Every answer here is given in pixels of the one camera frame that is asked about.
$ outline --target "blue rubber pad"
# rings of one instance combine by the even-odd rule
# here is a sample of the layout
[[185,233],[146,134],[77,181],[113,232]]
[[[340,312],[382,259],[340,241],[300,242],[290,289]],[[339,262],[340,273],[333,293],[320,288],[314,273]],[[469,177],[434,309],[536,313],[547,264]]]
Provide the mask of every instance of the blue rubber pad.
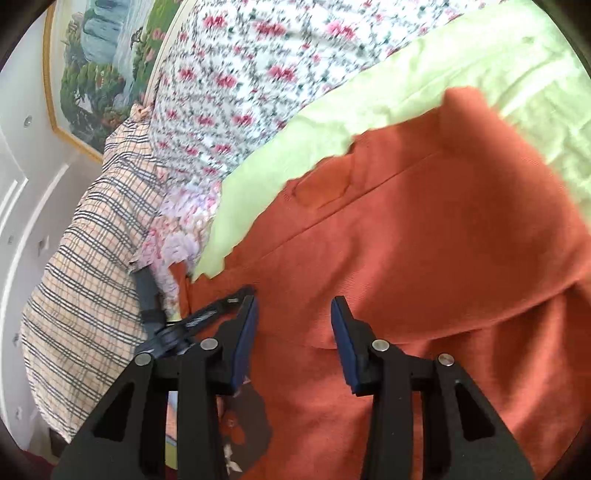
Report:
[[258,323],[258,302],[256,298],[252,299],[252,304],[246,315],[244,327],[238,339],[236,350],[234,351],[232,368],[232,388],[236,391],[242,385],[242,381],[248,372],[248,365],[251,357],[252,344],[255,340],[256,325]]
[[343,366],[345,381],[351,387],[351,390],[356,392],[359,388],[359,377],[357,375],[355,350],[349,337],[343,313],[336,299],[333,299],[330,304],[330,322],[335,333],[336,347],[339,352],[340,364]]

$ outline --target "landscape painting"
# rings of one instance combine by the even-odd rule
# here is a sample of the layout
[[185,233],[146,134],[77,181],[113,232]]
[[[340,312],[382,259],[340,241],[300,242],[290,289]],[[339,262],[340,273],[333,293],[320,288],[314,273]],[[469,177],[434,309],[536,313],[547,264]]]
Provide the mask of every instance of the landscape painting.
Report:
[[142,102],[181,0],[58,0],[44,34],[51,124],[92,157]]

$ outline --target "bed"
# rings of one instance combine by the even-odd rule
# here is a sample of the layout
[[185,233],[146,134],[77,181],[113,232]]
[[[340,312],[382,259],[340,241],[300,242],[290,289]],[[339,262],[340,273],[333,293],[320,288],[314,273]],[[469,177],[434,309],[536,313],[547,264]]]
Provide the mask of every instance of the bed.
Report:
[[[175,258],[190,260],[193,278],[218,274],[224,257],[288,179],[309,171],[323,157],[344,153],[355,134],[435,107],[449,86],[478,87],[501,117],[543,154],[590,220],[591,79],[586,30],[581,29],[586,19],[571,13],[576,2],[560,7],[539,3],[563,33],[530,0],[491,5],[414,40],[306,106],[223,179],[215,215],[201,218],[208,224],[202,251],[191,255],[176,250],[180,257]],[[128,265],[138,259],[153,218],[176,214],[160,208],[170,172],[142,150],[145,126],[141,118],[122,126],[137,131],[140,161],[133,148],[106,152],[103,174],[81,200],[25,310],[22,337],[31,389],[44,418],[66,440],[144,337]],[[112,206],[108,215],[99,207],[105,203]],[[111,227],[105,227],[105,219]],[[184,235],[183,228],[176,226],[174,232]],[[81,242],[76,232],[89,230],[102,235],[100,245],[84,251],[89,243]],[[96,256],[100,248],[105,249],[102,259]],[[109,281],[100,280],[100,270]],[[109,296],[119,303],[105,303]],[[173,291],[170,305],[174,318]],[[85,311],[94,314],[81,324],[76,318],[84,318]]]

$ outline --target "white wall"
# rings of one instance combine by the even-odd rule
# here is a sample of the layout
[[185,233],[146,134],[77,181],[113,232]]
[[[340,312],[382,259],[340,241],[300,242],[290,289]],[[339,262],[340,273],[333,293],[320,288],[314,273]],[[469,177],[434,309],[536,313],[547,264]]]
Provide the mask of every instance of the white wall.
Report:
[[[0,72],[0,132],[27,178],[0,232],[0,413],[21,448],[38,424],[20,345],[13,342],[21,311],[78,200],[100,172],[51,130],[41,71],[44,20],[31,26]],[[25,128],[28,115],[33,121]],[[40,252],[46,238],[48,248]]]

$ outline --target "metal screw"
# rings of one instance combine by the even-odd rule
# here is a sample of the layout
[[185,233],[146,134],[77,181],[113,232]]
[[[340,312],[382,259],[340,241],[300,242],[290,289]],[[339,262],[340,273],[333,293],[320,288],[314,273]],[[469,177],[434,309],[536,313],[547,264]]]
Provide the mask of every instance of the metal screw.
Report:
[[141,352],[135,357],[135,364],[143,367],[144,365],[148,365],[152,361],[152,355],[146,352]]
[[449,353],[442,353],[437,357],[437,360],[444,367],[450,367],[456,361]]
[[388,350],[388,348],[390,348],[390,344],[386,340],[382,340],[380,338],[371,342],[371,346],[378,352],[385,352]]
[[203,350],[215,350],[217,348],[217,340],[215,338],[206,338],[201,340],[201,348]]

